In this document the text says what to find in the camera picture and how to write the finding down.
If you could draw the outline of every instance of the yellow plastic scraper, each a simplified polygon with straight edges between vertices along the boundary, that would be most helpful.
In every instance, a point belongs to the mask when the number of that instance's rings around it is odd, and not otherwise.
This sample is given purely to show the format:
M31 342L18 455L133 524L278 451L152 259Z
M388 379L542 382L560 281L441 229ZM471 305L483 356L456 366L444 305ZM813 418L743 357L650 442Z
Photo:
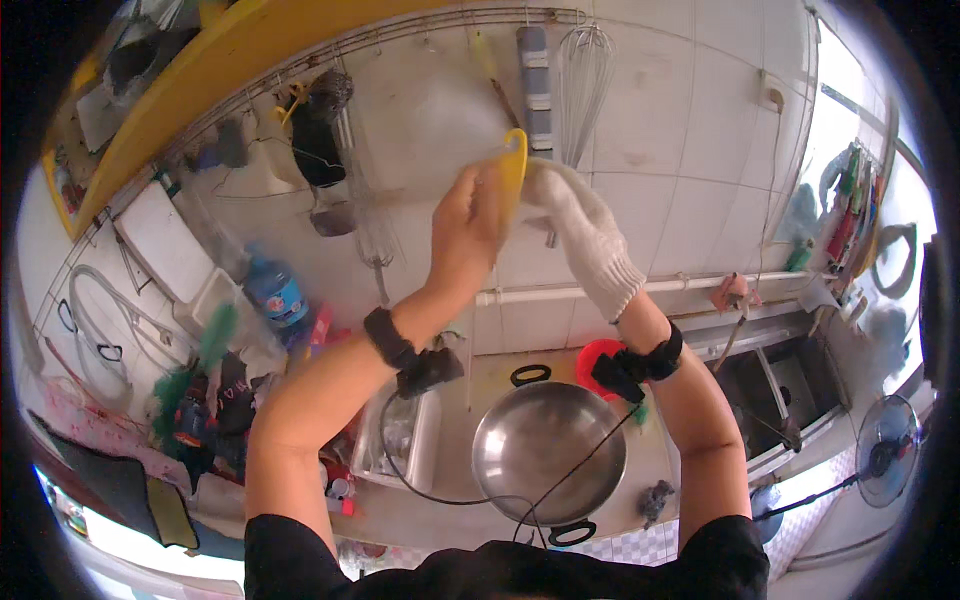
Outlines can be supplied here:
M527 171L527 134L521 129L512 129L504 137L507 152L500 155L500 239L506 237L507 229L520 204L520 188Z

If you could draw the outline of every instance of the pot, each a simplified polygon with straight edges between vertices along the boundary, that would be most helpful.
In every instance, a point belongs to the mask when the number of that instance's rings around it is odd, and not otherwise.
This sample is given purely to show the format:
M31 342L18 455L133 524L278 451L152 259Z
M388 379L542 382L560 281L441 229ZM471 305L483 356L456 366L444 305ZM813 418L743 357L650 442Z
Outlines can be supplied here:
M521 377L530 372L533 376ZM521 367L510 375L516 386L480 421L473 436L473 478L487 497L518 495L537 502L617 425L619 419L597 394L578 385L548 381L545 365ZM540 526L550 527L558 547L589 540L596 524L588 520L623 477L627 444L616 431L590 459L552 491L536 509ZM508 518L536 525L530 504L516 498L492 502ZM576 531L572 540L560 540Z

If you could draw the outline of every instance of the black shirt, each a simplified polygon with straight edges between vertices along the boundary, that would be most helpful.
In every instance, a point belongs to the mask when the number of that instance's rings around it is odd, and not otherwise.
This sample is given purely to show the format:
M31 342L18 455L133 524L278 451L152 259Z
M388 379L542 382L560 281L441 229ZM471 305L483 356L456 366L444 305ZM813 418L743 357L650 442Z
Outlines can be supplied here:
M247 523L246 570L248 598L765 598L770 562L752 521L723 516L660 566L489 541L352 582L307 526L261 515Z

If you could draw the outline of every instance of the water bottle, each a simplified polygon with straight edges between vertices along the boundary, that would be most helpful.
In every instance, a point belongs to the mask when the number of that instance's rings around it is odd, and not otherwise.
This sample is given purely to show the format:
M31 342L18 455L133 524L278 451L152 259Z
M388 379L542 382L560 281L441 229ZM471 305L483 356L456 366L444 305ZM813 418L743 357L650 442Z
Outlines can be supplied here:
M290 349L307 338L313 328L310 303L285 262L264 257L256 247L247 250L252 259L244 288L267 317L280 342Z

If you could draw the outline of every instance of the hand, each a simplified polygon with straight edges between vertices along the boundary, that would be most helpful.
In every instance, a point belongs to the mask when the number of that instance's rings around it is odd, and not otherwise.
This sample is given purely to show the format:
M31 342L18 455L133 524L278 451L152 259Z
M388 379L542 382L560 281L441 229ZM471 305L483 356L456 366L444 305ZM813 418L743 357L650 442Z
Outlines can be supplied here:
M570 272L603 318L615 323L646 276L627 255L613 213L576 171L559 163L529 158L527 182L524 198L546 209Z
M433 213L430 275L424 290L463 307L480 290L496 262L499 173L492 162L464 168Z

